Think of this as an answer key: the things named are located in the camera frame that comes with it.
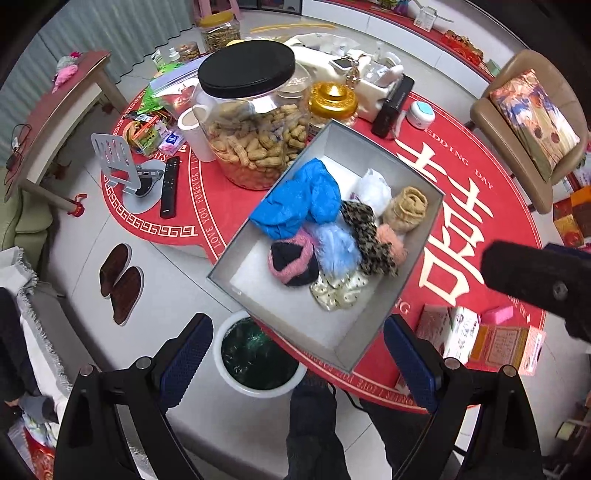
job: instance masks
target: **round table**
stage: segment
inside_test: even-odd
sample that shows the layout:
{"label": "round table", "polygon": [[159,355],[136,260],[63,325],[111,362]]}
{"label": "round table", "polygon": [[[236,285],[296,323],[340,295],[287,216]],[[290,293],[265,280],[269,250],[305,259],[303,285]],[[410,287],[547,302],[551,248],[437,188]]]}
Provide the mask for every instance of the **round table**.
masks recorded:
{"label": "round table", "polygon": [[[142,94],[131,102],[124,115],[139,107]],[[477,313],[513,304],[515,315],[507,321],[508,325],[542,329],[543,310],[489,290],[478,270],[480,257],[493,240],[541,248],[523,198],[494,156],[461,123],[415,93],[410,94],[407,102],[412,100],[427,102],[435,110],[436,120],[426,131],[403,122],[397,140],[382,140],[371,134],[369,122],[359,119],[354,127],[397,154],[446,194],[424,254],[393,312],[401,313],[415,329],[425,304],[461,305]],[[120,134],[128,122],[122,117],[113,134]],[[102,176],[105,201],[114,218],[130,233],[159,244],[199,245],[215,263],[265,192],[235,186],[224,177],[217,162],[200,162],[188,145],[177,155],[181,167],[175,218],[161,219],[159,203],[141,215],[129,213],[122,201],[122,186],[110,187]],[[158,154],[156,158],[165,160],[166,156]],[[142,163],[145,157],[134,154],[134,161]],[[388,407],[422,411],[410,396],[394,389],[400,373],[381,334],[351,373],[271,335],[295,358],[340,388]]]}

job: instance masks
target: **remote control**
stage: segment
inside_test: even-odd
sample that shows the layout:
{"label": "remote control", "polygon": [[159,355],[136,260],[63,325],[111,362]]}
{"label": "remote control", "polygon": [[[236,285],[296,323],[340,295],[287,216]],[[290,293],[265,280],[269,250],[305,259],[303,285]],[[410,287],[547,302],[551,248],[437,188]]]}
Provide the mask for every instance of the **remote control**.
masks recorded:
{"label": "remote control", "polygon": [[160,218],[173,218],[177,214],[177,179],[180,157],[172,157],[166,161],[160,200]]}

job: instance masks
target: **green sofa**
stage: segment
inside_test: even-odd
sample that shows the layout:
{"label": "green sofa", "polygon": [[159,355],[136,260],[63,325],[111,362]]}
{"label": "green sofa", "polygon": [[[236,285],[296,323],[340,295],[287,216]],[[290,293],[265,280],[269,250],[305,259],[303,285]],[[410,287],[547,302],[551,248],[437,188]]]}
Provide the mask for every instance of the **green sofa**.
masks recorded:
{"label": "green sofa", "polygon": [[[0,179],[6,169],[0,167]],[[53,221],[49,206],[40,197],[18,189],[7,202],[4,182],[0,187],[0,250],[21,247],[25,256],[36,270],[41,250],[47,240],[47,229]]]}

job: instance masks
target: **pink eraser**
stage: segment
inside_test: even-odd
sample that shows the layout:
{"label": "pink eraser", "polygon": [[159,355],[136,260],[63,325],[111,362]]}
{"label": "pink eraser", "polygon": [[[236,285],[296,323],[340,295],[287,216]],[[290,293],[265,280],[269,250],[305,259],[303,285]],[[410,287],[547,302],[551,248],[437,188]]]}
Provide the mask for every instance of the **pink eraser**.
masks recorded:
{"label": "pink eraser", "polygon": [[484,312],[480,316],[480,322],[485,325],[500,325],[513,317],[513,305],[508,307],[497,307]]}

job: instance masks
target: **slipper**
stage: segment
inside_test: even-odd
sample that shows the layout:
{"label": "slipper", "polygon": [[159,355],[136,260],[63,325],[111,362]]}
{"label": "slipper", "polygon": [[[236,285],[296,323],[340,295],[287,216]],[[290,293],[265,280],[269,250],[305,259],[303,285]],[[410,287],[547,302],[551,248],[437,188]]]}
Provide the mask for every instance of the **slipper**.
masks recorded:
{"label": "slipper", "polygon": [[120,279],[121,275],[129,265],[131,259],[131,248],[127,244],[119,244],[105,260],[99,270],[100,294],[108,299],[113,286]]}
{"label": "slipper", "polygon": [[119,326],[125,325],[144,288],[144,273],[138,267],[129,267],[111,291],[113,320]]}

